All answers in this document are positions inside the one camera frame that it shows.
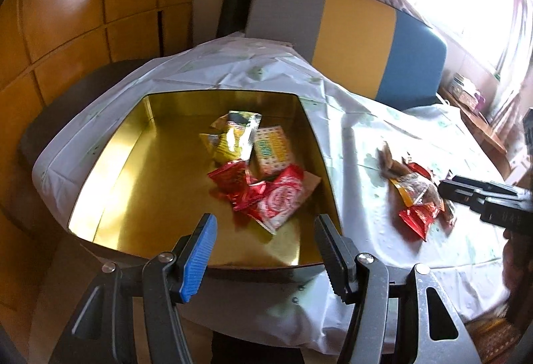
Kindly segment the person right hand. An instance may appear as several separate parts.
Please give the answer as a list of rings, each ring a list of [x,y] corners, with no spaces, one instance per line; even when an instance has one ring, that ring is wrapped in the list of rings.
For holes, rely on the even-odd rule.
[[[506,244],[502,253],[502,281],[510,292],[510,306],[530,306],[532,288],[532,236],[504,229]]]

